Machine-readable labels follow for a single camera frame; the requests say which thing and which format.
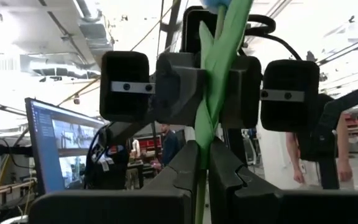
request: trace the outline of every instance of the ceiling duct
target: ceiling duct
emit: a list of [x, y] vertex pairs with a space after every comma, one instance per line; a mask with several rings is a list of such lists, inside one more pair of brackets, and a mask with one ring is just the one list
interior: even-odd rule
[[81, 15], [78, 25], [92, 54], [102, 55], [107, 51], [112, 51], [112, 37], [106, 30], [101, 11], [87, 0], [74, 0], [74, 2]]
[[52, 77], [53, 81], [61, 81], [63, 77], [89, 79], [99, 77], [100, 73], [92, 68], [81, 68], [73, 65], [67, 65], [60, 60], [53, 58], [39, 58], [28, 55], [21, 55], [21, 69], [22, 72], [38, 73], [46, 77]]

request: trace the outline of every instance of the pipe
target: pipe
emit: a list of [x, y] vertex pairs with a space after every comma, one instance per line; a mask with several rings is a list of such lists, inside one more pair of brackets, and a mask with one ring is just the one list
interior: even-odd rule
[[20, 116], [26, 116], [25, 111], [18, 110], [18, 109], [15, 109], [15, 108], [11, 108], [9, 106], [4, 106], [4, 105], [1, 105], [1, 104], [0, 104], [0, 110], [8, 112], [8, 113], [12, 113], [12, 114], [20, 115]]
[[6, 12], [48, 12], [48, 11], [65, 11], [68, 7], [38, 7], [38, 6], [0, 6], [0, 13]]
[[74, 55], [76, 57], [78, 57], [78, 59], [81, 61], [82, 64], [86, 64], [85, 61], [82, 59], [82, 57], [79, 55], [79, 53], [77, 52], [57, 52], [57, 53], [47, 53], [47, 54], [42, 54], [42, 53], [36, 53], [36, 54], [27, 54], [28, 56], [59, 56], [59, 55]]
[[[38, 2], [42, 5], [47, 7], [47, 3], [45, 2], [45, 0], [38, 0]], [[81, 60], [83, 60], [84, 62], [88, 63], [86, 61], [85, 56], [82, 54], [81, 50], [78, 48], [78, 46], [75, 44], [75, 41], [72, 37], [72, 34], [69, 33], [67, 31], [67, 29], [65, 29], [63, 27], [63, 25], [60, 23], [60, 21], [56, 18], [56, 16], [53, 14], [53, 12], [48, 11], [47, 12], [49, 17], [51, 18], [51, 20], [56, 24], [56, 26], [59, 28], [60, 32], [64, 35], [65, 40], [68, 40], [71, 43], [71, 46], [76, 50], [76, 52], [78, 53], [78, 55], [81, 57]]]
[[90, 7], [90, 3], [86, 0], [74, 0], [74, 5], [80, 13], [81, 19], [85, 22], [98, 22], [102, 19], [102, 12], [94, 7]]
[[75, 65], [67, 65], [64, 63], [57, 63], [53, 62], [48, 59], [38, 59], [38, 60], [32, 60], [30, 62], [29, 68], [32, 71], [40, 70], [37, 73], [41, 72], [41, 75], [44, 75], [43, 70], [44, 69], [50, 69], [50, 68], [63, 68], [66, 69], [67, 72], [59, 74], [59, 76], [67, 76], [72, 78], [78, 78], [78, 79], [91, 79], [91, 78], [97, 78], [100, 73], [96, 70], [90, 70], [86, 68], [77, 67]]

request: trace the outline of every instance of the blue flower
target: blue flower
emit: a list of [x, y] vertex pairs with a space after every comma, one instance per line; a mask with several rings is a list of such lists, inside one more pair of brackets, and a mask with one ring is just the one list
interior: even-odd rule
[[213, 14], [218, 13], [218, 6], [224, 5], [229, 7], [231, 0], [201, 0], [203, 6]]

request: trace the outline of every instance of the ceiling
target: ceiling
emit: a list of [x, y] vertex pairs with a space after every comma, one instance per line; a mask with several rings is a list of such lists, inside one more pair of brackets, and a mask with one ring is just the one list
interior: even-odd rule
[[[75, 2], [87, 3], [89, 12], [100, 9], [102, 19], [97, 22], [84, 20], [86, 15], [79, 10], [83, 5]], [[99, 75], [94, 58], [112, 50], [112, 44], [114, 50], [133, 49], [146, 54], [150, 74], [153, 73], [157, 55], [167, 49], [179, 51], [181, 42], [180, 32], [173, 34], [160, 31], [164, 26], [155, 27], [161, 16], [168, 12], [162, 22], [176, 24], [181, 22], [186, 8], [200, 4], [199, 0], [180, 2], [175, 17], [175, 13], [169, 11], [172, 6], [169, 0], [164, 4], [143, 0], [0, 0], [0, 104], [24, 111], [25, 97], [61, 102], [95, 78], [89, 76], [90, 70], [92, 75]], [[341, 51], [358, 43], [358, 2], [255, 0], [251, 13], [274, 18], [277, 30], [273, 34], [286, 40], [303, 58], [307, 51], [313, 53], [321, 65], [321, 72], [327, 76], [320, 84], [321, 91], [337, 97], [358, 88], [358, 50]], [[351, 16], [354, 16], [353, 22], [349, 22]], [[270, 40], [249, 37], [246, 41], [249, 43], [246, 52], [257, 56], [264, 66], [271, 60], [290, 57], [283, 47]], [[17, 56], [19, 54], [28, 55], [28, 63], [24, 63], [24, 58]], [[48, 64], [49, 70], [29, 70], [31, 62], [44, 67]], [[58, 73], [56, 68], [63, 65], [71, 68]], [[72, 70], [77, 76], [69, 75], [68, 71]], [[61, 72], [68, 78], [59, 82], [39, 82], [44, 75], [54, 76]], [[95, 83], [89, 90], [98, 85]], [[98, 114], [98, 90], [81, 95], [80, 100], [80, 105], [70, 100], [62, 106], [91, 116]], [[10, 116], [20, 122], [23, 120], [23, 116]], [[8, 119], [11, 117], [0, 113], [1, 124], [6, 124]]]
[[[78, 26], [78, 11], [73, 1], [0, 0], [0, 14], [3, 18], [0, 22], [0, 53], [72, 52], [76, 55], [73, 59], [78, 62], [93, 62], [93, 56]], [[18, 49], [6, 48], [6, 43]]]

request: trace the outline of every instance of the monitor screen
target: monitor screen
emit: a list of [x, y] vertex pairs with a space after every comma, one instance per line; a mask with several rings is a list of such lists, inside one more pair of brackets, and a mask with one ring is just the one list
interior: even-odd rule
[[80, 171], [104, 122], [30, 98], [25, 104], [40, 193], [81, 188]]

